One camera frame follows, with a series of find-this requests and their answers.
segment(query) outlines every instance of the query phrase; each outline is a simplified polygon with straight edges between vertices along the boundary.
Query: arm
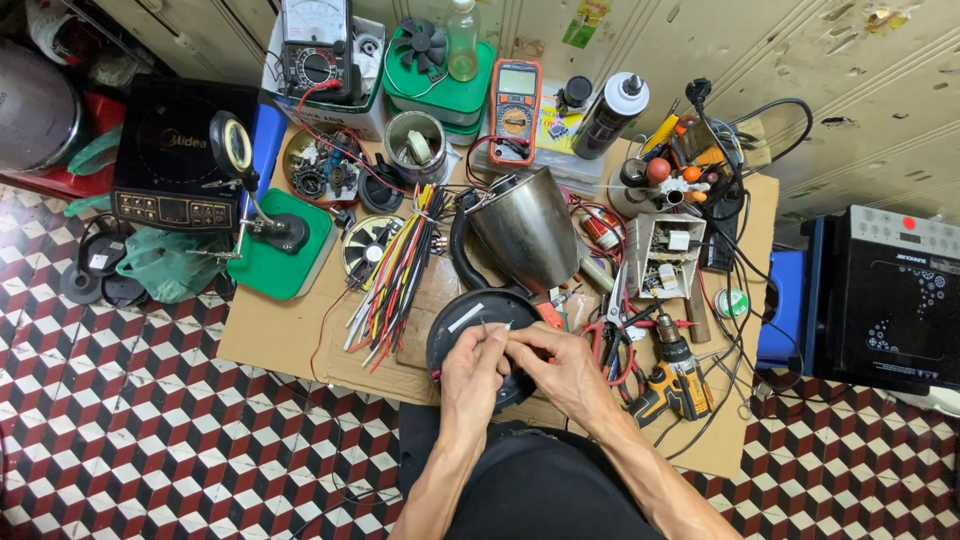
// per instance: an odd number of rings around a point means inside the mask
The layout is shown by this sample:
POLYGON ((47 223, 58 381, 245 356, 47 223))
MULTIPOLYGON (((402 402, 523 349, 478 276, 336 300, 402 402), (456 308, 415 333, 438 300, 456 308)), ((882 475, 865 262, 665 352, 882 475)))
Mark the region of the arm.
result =
POLYGON ((444 359, 440 437, 410 489, 391 538, 440 539, 450 527, 460 493, 487 444, 487 424, 503 383, 497 363, 506 341, 502 325, 469 328, 444 359))
POLYGON ((583 338, 543 323, 510 332, 506 347, 517 365, 560 412, 599 443, 643 514, 670 540, 741 539, 729 523, 654 449, 624 412, 593 365, 583 338), (540 359, 544 350, 554 364, 540 359))

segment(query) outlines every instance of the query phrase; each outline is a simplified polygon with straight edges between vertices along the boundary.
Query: digital multimeter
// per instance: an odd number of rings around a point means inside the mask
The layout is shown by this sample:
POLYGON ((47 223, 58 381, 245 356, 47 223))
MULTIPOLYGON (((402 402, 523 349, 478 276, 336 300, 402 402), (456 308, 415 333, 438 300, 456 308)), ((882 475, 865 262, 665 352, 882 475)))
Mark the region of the digital multimeter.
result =
POLYGON ((491 141, 492 162, 521 166, 533 162, 541 79, 542 70, 535 61, 500 59, 493 66, 490 134, 528 139, 530 153, 520 154, 515 141, 491 141))
POLYGON ((340 88, 315 91, 313 101, 352 103, 360 91, 360 67, 353 63, 351 0, 283 0, 285 91, 301 97, 331 79, 340 88))

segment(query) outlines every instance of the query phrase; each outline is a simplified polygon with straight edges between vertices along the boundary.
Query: cardboard sheet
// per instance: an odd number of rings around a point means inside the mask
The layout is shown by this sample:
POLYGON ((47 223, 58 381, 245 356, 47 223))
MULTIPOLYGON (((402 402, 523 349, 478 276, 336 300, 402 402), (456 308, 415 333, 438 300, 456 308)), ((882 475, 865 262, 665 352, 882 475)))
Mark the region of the cardboard sheet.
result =
MULTIPOLYGON (((291 126, 287 130, 283 148, 296 130, 296 126, 291 126)), ((626 150, 626 143, 626 140, 620 139, 608 152, 610 159, 606 164, 604 178, 608 178, 613 169, 619 166, 620 157, 626 150)), ((379 143, 365 141, 364 144, 370 154, 382 152, 382 145, 379 143)), ((464 163, 461 160, 457 164, 457 171, 453 178, 460 183, 464 177, 464 163)), ((289 191, 279 168, 272 178, 272 186, 289 191)), ((773 242, 773 223, 779 185, 775 179, 755 174, 747 179, 746 186, 753 195, 753 203, 750 222, 740 248, 757 268, 766 271, 769 269, 768 260, 773 242)), ((606 193, 598 197, 598 200, 606 202, 606 193)), ((407 200, 401 206, 398 211, 401 217, 409 215, 409 204, 407 200)), ((359 205, 354 209, 358 219, 365 214, 359 205)), ((502 282, 502 279, 489 269, 492 265, 485 263, 481 254, 472 253, 471 250, 468 250, 468 254, 478 269, 490 277, 491 282, 502 282)), ((340 302, 337 302, 346 287, 347 277, 342 263, 339 240, 313 287, 299 298, 278 301, 241 285, 233 299, 230 316, 220 343, 219 355, 233 361, 307 379, 331 382, 404 402, 436 404, 439 396, 422 367, 424 354, 422 337, 429 331, 435 314, 447 302, 466 290, 455 279, 456 275, 448 259, 431 258, 429 264, 429 281, 424 281, 415 297, 414 311, 403 339, 404 350, 396 357, 388 356, 384 359, 373 374, 360 366, 368 351, 362 350, 349 354, 343 348, 348 334, 346 321, 356 309, 361 294, 349 292, 340 302)), ((726 286, 725 277, 719 274, 705 272, 704 279, 710 298, 726 286)), ((596 293, 589 289, 588 279, 585 278, 584 283, 587 285, 581 291, 587 293, 586 296, 596 296, 596 293)), ((751 275, 749 284, 755 305, 761 306, 765 295, 765 282, 751 275)), ((669 302, 666 308, 674 317, 685 318, 683 302, 669 302)), ((578 331, 582 327, 582 322, 579 325, 572 323, 575 320, 583 321, 584 318, 585 315, 575 314, 574 310, 571 310, 570 320, 574 330, 578 331)), ((712 320, 709 324, 713 340, 702 344, 691 343, 691 349, 697 355, 726 350, 731 346, 712 320)), ((743 332, 744 350, 751 361, 756 353, 759 327, 759 320, 753 317, 743 332)), ((648 337, 637 343, 636 350, 641 367, 649 373, 656 363, 653 355, 653 340, 648 337)), ((724 363, 733 368, 735 361, 735 355, 731 355, 724 363)), ((705 369, 710 366, 710 363, 711 361, 708 361, 705 364, 705 369)), ((746 366, 741 366, 738 373, 744 380, 752 378, 746 366)), ((709 373, 707 380, 713 390, 714 400, 719 404, 727 394, 730 379, 720 369, 714 369, 709 373)), ((749 398, 750 388, 743 386, 741 390, 749 398)), ((736 476, 739 471, 747 425, 746 420, 739 415, 743 411, 738 411, 742 404, 743 400, 734 390, 701 439, 683 455, 674 459, 673 463, 716 476, 727 478, 736 476)), ((508 407, 498 419, 520 419, 530 424, 557 428, 567 425, 564 416, 543 399, 540 392, 522 405, 508 407)), ((643 433, 650 440, 656 440, 674 420, 675 417, 672 414, 663 414, 657 422, 644 429, 643 433)), ((572 426, 572 422, 570 424, 569 429, 578 430, 579 427, 572 426)), ((664 455, 676 452, 690 441, 701 426, 702 422, 681 422, 666 435, 659 450, 664 455)))

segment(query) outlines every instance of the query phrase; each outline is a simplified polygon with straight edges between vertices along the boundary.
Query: orange multimeter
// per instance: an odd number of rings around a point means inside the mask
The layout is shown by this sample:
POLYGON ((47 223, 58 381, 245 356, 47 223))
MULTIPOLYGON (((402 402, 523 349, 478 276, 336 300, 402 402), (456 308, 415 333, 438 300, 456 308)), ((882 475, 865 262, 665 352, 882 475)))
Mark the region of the orange multimeter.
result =
POLYGON ((537 118, 540 115, 540 64, 535 61, 500 59, 493 65, 490 135, 529 140, 520 146, 513 140, 492 140, 490 160, 525 166, 534 161, 537 118))

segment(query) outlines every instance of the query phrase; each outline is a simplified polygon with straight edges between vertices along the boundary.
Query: red and white tiled floor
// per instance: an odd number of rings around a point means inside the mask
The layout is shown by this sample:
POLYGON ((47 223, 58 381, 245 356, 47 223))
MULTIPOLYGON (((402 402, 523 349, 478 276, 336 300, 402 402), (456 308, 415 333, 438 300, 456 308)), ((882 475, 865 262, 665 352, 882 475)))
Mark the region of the red and white tiled floor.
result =
MULTIPOLYGON (((395 484, 396 403, 218 358, 228 298, 74 305, 64 207, 0 185, 0 538, 386 537, 395 489, 338 503, 395 484)), ((952 419, 869 389, 754 411, 736 479, 683 472, 745 536, 960 538, 952 419)))

